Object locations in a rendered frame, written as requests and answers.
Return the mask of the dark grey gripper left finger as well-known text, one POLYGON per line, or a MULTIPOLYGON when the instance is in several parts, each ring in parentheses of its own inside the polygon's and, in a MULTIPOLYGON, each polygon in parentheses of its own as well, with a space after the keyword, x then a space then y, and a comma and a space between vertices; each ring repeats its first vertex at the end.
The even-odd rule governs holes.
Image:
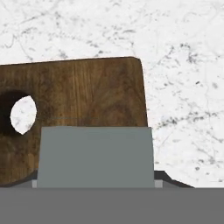
POLYGON ((37 180, 38 180, 38 172, 34 171, 32 174, 28 175, 26 178, 17 181, 14 186, 33 188, 37 186, 37 180))

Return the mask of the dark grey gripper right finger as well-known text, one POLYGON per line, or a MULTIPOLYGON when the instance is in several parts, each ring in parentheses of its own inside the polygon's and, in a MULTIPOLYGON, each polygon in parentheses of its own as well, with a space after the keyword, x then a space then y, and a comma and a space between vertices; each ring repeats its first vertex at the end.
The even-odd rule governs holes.
POLYGON ((181 188, 192 188, 191 185, 172 179, 165 171, 154 171, 154 179, 161 180, 166 187, 176 186, 181 188))

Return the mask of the grey rectangular sponge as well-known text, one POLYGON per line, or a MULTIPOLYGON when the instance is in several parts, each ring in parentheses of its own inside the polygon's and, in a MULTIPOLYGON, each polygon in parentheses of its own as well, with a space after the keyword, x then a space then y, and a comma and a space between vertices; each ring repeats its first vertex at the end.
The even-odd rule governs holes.
POLYGON ((153 145, 148 127, 44 127, 37 187, 150 188, 153 145))

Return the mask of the brown wooden cutting board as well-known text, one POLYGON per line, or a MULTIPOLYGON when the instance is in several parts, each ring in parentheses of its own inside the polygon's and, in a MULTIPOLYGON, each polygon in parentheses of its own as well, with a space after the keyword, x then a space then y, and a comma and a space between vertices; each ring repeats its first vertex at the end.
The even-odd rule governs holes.
POLYGON ((43 127, 146 127, 142 63, 135 57, 0 66, 0 186, 34 174, 43 127), (11 127, 13 104, 31 96, 37 117, 28 133, 11 127))

